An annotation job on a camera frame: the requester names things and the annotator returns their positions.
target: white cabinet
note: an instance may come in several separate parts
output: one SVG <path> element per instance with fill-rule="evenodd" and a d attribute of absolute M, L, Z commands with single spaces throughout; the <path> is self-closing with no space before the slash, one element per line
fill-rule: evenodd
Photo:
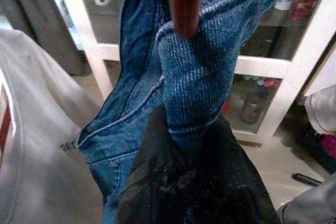
<path fill-rule="evenodd" d="M 118 9 L 65 0 L 102 96 L 113 89 L 104 61 L 118 61 Z M 223 113 L 239 140 L 271 139 L 336 31 L 336 0 L 295 0 L 271 10 L 242 48 Z"/>

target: pink object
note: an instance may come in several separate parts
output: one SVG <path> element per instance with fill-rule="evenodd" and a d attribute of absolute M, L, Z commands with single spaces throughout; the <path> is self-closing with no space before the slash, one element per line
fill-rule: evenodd
<path fill-rule="evenodd" d="M 320 145 L 323 147 L 325 152 L 336 159 L 336 137 L 324 135 Z"/>

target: blue denim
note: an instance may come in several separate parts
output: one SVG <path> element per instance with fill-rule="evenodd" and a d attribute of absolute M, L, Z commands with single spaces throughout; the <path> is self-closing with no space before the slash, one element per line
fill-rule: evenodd
<path fill-rule="evenodd" d="M 102 222 L 114 223 L 120 194 L 148 115 L 160 104 L 186 157 L 199 152 L 204 131 L 230 90 L 241 46 L 275 0 L 202 0 L 191 40 L 173 32 L 167 0 L 123 0 L 121 74 L 77 146 L 103 194 Z"/>

